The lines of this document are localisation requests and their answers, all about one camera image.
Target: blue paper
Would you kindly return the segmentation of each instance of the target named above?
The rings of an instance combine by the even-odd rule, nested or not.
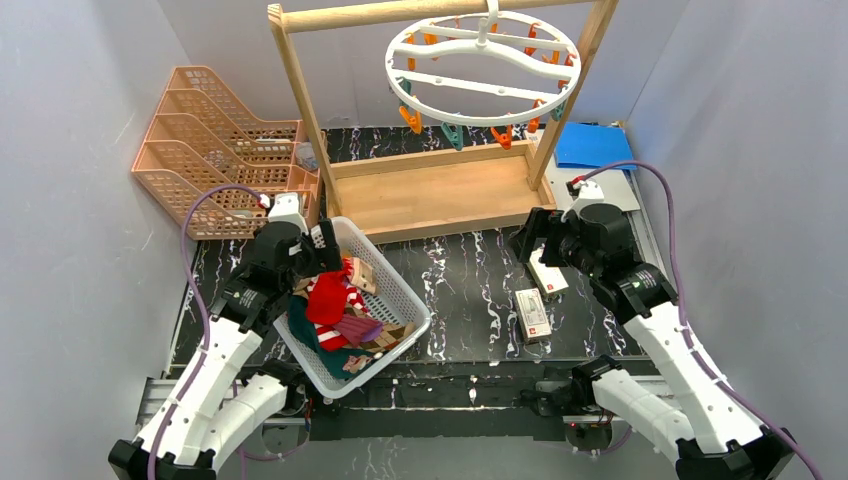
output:
[[[633,160],[624,130],[618,127],[568,123],[555,151],[557,167],[562,168],[597,168],[612,162]],[[636,167],[618,168],[634,170]]]

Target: teal clip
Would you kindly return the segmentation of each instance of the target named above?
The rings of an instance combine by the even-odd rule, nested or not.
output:
[[[412,82],[407,80],[405,77],[398,77],[398,80],[400,80],[400,88],[402,88],[407,95],[412,95]],[[400,101],[400,106],[409,108],[409,105],[403,103],[403,100]]]
[[[448,141],[451,142],[457,152],[462,151],[462,125],[451,128],[446,122],[442,122],[442,133],[448,137]]]
[[[560,106],[558,106],[557,108],[555,108],[555,109],[551,110],[551,118],[552,118],[555,122],[558,122],[558,121],[559,121],[559,119],[560,119],[560,118],[562,118],[562,113],[563,113],[564,111],[565,111],[565,102],[562,102],[562,104],[560,104]]]

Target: wooden rod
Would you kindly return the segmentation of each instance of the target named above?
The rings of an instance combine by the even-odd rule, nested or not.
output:
[[[499,0],[498,10],[591,1],[594,0]],[[281,21],[287,33],[299,33],[487,11],[486,0],[399,0],[283,13]]]
[[[617,6],[618,0],[598,0],[592,5],[592,9],[589,10],[589,18],[586,20],[583,31],[580,32],[580,39],[577,41],[577,51],[580,53],[580,62],[582,64],[580,78],[577,79],[577,85],[574,86],[574,91],[565,101],[565,109],[562,112],[562,117],[560,117],[559,121],[548,119],[548,123],[545,125],[545,133],[542,134],[542,140],[539,142],[539,148],[536,150],[533,165],[530,166],[530,172],[527,176],[527,182],[533,190],[538,190],[539,185],[542,183],[542,178],[545,176],[545,169],[554,155],[557,141],[560,135],[562,135],[562,130],[565,128],[568,116],[571,115],[571,110],[574,109],[574,103],[577,102],[577,95],[583,87],[586,75],[589,74],[589,68],[592,67],[595,54],[598,52],[601,40],[604,39],[604,34],[607,31],[610,19],[612,19],[612,14],[615,13],[615,7]]]
[[[294,51],[291,36],[280,22],[281,15],[283,15],[283,10],[280,5],[268,6],[271,32],[274,33],[274,40],[277,42],[280,58],[283,59],[283,64],[286,67],[286,75],[289,77],[297,108],[303,117],[303,125],[306,127],[309,141],[312,142],[312,150],[315,151],[315,158],[318,160],[318,168],[321,170],[321,177],[324,179],[327,192],[327,204],[333,207],[336,215],[344,215],[336,177],[333,175],[333,169],[330,168],[330,156],[327,155],[327,147],[321,141],[321,127],[318,126],[315,109],[312,108],[312,100],[310,100],[309,92],[306,90],[306,81],[303,79],[303,71],[300,69],[300,61]]]

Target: marble tabletop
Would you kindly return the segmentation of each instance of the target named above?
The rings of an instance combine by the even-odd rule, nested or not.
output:
[[[523,138],[515,128],[515,138]],[[452,148],[440,129],[416,135],[408,128],[354,128],[328,132],[333,162],[356,161],[402,153]],[[471,129],[468,145],[493,142],[488,129]],[[508,248],[518,227],[469,232],[379,245],[389,262],[432,313],[429,332],[408,350],[401,362],[498,362],[504,360],[564,360],[602,353],[642,356],[639,345],[618,326],[612,314],[591,296],[588,278],[564,269],[565,293],[546,301],[553,335],[527,345],[514,308],[516,290],[535,287],[526,267]],[[198,246],[194,275],[207,303],[219,292],[236,265],[249,255],[245,240],[204,241]],[[202,334],[200,316],[187,291],[175,332],[169,373],[178,375],[191,358]],[[290,352],[272,331],[247,362],[287,359]]]

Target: white wall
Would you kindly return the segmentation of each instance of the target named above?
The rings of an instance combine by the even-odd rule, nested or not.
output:
[[[732,384],[845,478],[848,6],[692,0],[629,120],[676,193],[693,323]],[[665,199],[640,176],[667,244]],[[781,479],[807,479],[793,461]]]
[[[0,3],[3,478],[114,478],[165,366],[179,232],[129,169],[187,61],[155,0]]]
[[[580,93],[574,120],[611,122],[627,118],[687,1],[621,1]],[[192,63],[213,68],[261,117],[300,116],[268,26],[266,8],[270,0],[159,2]],[[281,0],[280,3],[285,10],[296,11],[367,2]],[[559,27],[576,42],[588,11],[589,4],[581,4],[536,8],[526,13]],[[294,36],[322,127],[403,125],[397,111],[397,97],[389,91],[383,57],[389,41],[410,23]],[[526,28],[508,32],[527,34]],[[443,57],[438,62],[419,60],[418,71],[456,72],[459,78],[526,88],[554,87],[514,67],[466,55]],[[416,87],[415,92],[434,106],[474,115],[501,115],[507,110],[522,111],[531,106],[435,87]]]

